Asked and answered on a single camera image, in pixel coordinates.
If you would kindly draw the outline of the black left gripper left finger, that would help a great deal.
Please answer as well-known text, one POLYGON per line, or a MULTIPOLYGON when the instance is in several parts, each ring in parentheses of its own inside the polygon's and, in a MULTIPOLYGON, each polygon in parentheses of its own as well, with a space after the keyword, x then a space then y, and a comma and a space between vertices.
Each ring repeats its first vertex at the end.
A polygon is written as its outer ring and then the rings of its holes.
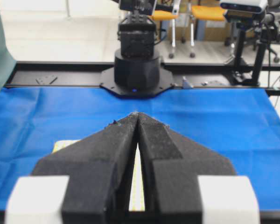
POLYGON ((138 114, 41 158, 9 197, 7 224, 106 224, 128 211, 138 114))

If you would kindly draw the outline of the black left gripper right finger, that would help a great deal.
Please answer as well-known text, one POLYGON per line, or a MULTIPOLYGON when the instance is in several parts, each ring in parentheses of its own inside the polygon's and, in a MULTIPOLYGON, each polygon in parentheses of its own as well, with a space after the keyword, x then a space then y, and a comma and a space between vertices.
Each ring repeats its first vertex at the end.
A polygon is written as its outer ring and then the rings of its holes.
POLYGON ((231 161, 138 114, 145 194, 163 224, 258 224, 259 204, 248 177, 231 161))

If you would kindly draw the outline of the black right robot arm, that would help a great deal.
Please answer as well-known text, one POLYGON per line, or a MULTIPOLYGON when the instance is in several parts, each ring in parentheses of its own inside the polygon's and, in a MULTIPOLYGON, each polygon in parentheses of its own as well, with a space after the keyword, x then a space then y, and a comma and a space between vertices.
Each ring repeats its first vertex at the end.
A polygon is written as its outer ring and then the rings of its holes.
POLYGON ((172 5, 155 0, 118 0, 119 8, 129 14, 118 24, 120 48, 115 51, 114 66, 102 71, 100 87, 124 97, 154 97, 174 85, 171 71, 161 67, 155 49, 156 24, 150 16, 156 10, 177 15, 180 1, 172 5))

